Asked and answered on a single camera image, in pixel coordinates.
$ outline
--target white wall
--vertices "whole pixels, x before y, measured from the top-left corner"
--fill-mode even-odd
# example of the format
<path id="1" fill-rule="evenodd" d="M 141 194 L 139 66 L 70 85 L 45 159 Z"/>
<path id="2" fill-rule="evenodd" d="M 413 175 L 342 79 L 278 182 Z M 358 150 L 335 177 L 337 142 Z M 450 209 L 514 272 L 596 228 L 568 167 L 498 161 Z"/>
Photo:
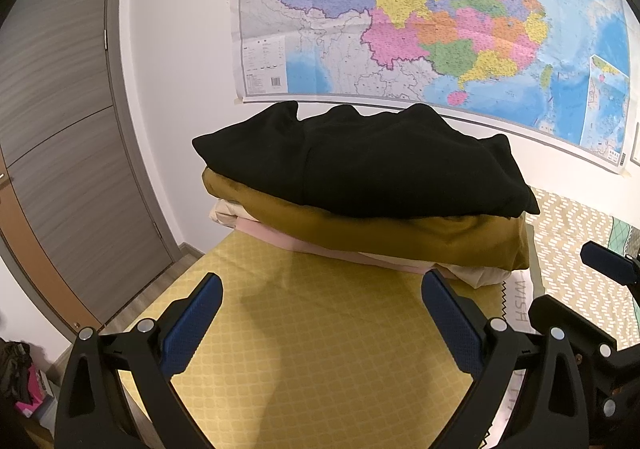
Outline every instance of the white wall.
<path id="1" fill-rule="evenodd" d="M 212 198 L 191 139 L 265 107 L 235 104 L 228 0 L 120 0 L 123 64 L 143 158 L 177 241 L 203 251 L 228 230 L 207 217 Z M 326 111 L 306 104 L 300 117 Z M 372 109 L 361 109 L 370 113 Z M 494 130 L 463 122 L 478 137 Z M 624 176 L 519 136 L 510 136 L 526 181 L 640 227 L 640 167 Z"/>
<path id="2" fill-rule="evenodd" d="M 31 357 L 45 371 L 70 342 L 47 320 L 22 291 L 0 259 L 0 337 L 29 343 Z"/>

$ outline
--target beige and white patterned fabric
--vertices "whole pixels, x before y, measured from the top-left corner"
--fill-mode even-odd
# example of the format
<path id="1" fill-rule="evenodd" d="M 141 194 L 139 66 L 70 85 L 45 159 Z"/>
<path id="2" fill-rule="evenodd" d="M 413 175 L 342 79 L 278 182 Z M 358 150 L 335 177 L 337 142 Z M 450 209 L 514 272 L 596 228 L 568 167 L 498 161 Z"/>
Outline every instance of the beige and white patterned fabric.
<path id="1" fill-rule="evenodd" d="M 535 228 L 536 250 L 546 293 L 618 340 L 618 349 L 640 342 L 633 298 L 626 289 L 583 265 L 587 241 L 607 246 L 612 216 L 558 194 L 533 189 L 539 216 L 527 216 Z"/>
<path id="2" fill-rule="evenodd" d="M 429 447 L 466 393 L 420 297 L 422 276 L 278 249 L 231 233 L 143 314 L 217 273 L 222 307 L 172 383 L 215 447 Z M 472 289 L 488 317 L 501 285 Z M 123 381 L 140 403 L 130 373 Z"/>

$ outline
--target door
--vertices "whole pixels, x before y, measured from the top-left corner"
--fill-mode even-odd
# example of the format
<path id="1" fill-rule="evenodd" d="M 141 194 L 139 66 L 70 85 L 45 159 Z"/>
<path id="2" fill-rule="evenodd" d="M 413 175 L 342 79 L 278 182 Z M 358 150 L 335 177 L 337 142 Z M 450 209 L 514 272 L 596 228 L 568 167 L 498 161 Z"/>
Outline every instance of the door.
<path id="1" fill-rule="evenodd" d="M 18 0 L 0 28 L 0 231 L 75 330 L 105 324 L 172 263 L 122 143 L 104 10 Z"/>

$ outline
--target stack of folded clothes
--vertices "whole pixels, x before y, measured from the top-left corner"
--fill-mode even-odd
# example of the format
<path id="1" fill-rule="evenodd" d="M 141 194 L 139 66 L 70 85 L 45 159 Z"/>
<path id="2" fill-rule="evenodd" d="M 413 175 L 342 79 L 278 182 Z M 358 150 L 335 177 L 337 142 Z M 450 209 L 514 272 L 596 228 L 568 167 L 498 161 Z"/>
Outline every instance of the stack of folded clothes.
<path id="1" fill-rule="evenodd" d="M 197 137 L 214 220 L 297 252 L 445 275 L 477 288 L 529 267 L 538 204 L 503 134 L 476 139 L 433 108 L 298 120 L 280 102 Z"/>

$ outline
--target silver screw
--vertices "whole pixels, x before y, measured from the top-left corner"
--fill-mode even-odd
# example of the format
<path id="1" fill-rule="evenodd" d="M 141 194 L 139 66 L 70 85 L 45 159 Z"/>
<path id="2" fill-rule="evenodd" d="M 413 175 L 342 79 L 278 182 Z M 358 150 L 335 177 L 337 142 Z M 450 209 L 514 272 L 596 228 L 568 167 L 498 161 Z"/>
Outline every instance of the silver screw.
<path id="1" fill-rule="evenodd" d="M 600 355 L 602 355 L 605 359 L 611 356 L 611 348 L 609 347 L 609 345 L 600 345 Z"/>
<path id="2" fill-rule="evenodd" d="M 138 326 L 136 326 L 136 328 L 138 329 L 139 332 L 146 334 L 147 332 L 150 332 L 153 329 L 155 324 L 156 322 L 153 319 L 143 319 L 138 323 Z"/>
<path id="3" fill-rule="evenodd" d="M 562 339 L 564 339 L 564 332 L 554 326 L 553 328 L 551 328 L 551 336 L 556 340 L 556 341 L 561 341 Z"/>
<path id="4" fill-rule="evenodd" d="M 499 317 L 491 319 L 489 326 L 491 326 L 491 328 L 497 332 L 503 332 L 507 329 L 507 323 L 504 321 L 504 319 L 500 319 Z"/>
<path id="5" fill-rule="evenodd" d="M 602 408 L 602 410 L 604 412 L 604 416 L 606 416 L 607 418 L 611 418 L 616 412 L 616 403 L 613 400 L 609 399 L 604 403 L 604 407 Z"/>
<path id="6" fill-rule="evenodd" d="M 94 334 L 94 330 L 92 328 L 89 328 L 89 326 L 87 326 L 87 328 L 82 328 L 82 330 L 80 330 L 78 337 L 80 337 L 81 340 L 86 341 L 87 339 L 91 339 L 91 336 L 93 334 Z"/>

